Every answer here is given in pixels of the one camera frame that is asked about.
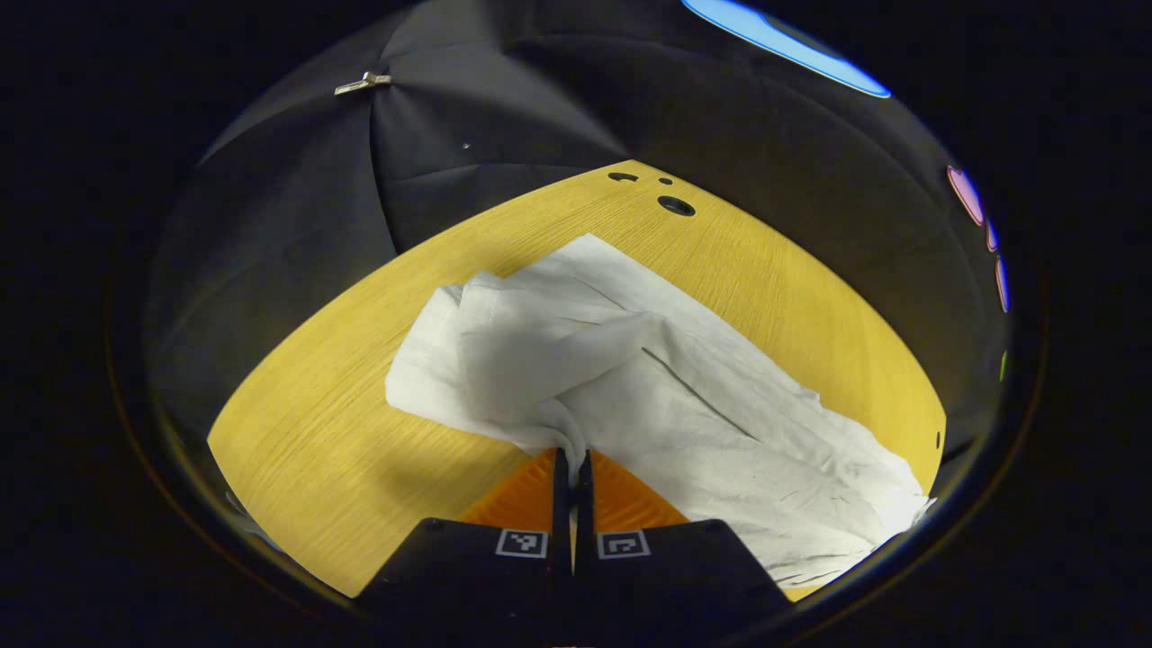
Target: metal clip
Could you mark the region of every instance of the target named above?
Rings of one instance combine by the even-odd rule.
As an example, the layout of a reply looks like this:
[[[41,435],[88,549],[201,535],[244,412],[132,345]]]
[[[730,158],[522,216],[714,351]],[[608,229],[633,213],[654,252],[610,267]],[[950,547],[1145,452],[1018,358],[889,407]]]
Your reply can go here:
[[[372,74],[370,71],[366,71],[364,73],[364,76],[359,81],[355,81],[353,83],[346,83],[340,88],[336,88],[335,95],[343,95],[344,92],[363,90],[364,88],[376,88],[377,85],[389,85],[391,83],[392,83],[392,75]]]

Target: yellow wooden surface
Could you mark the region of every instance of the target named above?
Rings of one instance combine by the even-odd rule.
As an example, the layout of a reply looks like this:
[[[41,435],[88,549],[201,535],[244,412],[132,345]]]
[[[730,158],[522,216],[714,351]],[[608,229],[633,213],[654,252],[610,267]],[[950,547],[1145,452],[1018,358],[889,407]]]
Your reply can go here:
[[[639,180],[611,180],[611,171]],[[661,195],[687,201],[696,214],[665,210]],[[482,270],[507,276],[589,232],[723,317],[826,407],[907,458],[930,488],[943,409],[887,323],[774,229],[679,178],[626,161],[442,232],[346,291],[264,359],[225,406],[209,445],[268,536],[355,596],[419,519],[457,518],[528,461],[505,442],[389,407],[384,377],[438,286]]]

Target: white cloth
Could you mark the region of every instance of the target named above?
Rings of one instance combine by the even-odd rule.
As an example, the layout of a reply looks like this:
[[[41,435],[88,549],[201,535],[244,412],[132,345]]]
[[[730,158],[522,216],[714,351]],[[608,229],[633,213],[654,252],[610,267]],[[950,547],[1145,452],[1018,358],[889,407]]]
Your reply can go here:
[[[591,234],[507,279],[437,289],[385,389],[530,453],[594,447],[690,520],[727,521],[783,587],[834,579],[931,504],[867,429]]]

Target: wood grain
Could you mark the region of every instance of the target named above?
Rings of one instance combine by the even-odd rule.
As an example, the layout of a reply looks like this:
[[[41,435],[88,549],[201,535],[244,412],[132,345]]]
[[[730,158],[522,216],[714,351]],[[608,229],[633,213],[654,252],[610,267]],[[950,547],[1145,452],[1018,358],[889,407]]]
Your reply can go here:
[[[612,180],[609,172],[638,180]],[[696,214],[667,211],[657,203],[662,195]],[[925,491],[931,487],[943,409],[887,323],[771,227],[630,160],[520,196],[425,241],[264,359],[225,406],[209,445],[270,537],[355,596],[418,520],[457,518],[528,461],[505,442],[389,407],[384,377],[437,287],[482,270],[507,276],[589,232],[723,317],[825,406],[908,459]]]

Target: orange gripper base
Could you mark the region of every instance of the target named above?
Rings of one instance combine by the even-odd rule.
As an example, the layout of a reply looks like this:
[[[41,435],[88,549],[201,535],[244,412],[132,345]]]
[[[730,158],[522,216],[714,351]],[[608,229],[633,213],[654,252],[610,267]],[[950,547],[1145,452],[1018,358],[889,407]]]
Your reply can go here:
[[[688,518],[627,468],[592,451],[596,533],[683,525]]]
[[[540,453],[516,469],[460,518],[461,522],[522,529],[552,530],[552,477],[556,449]]]
[[[524,464],[460,518],[461,522],[524,530],[552,530],[555,449]],[[688,518],[627,468],[591,451],[596,533],[683,525]]]

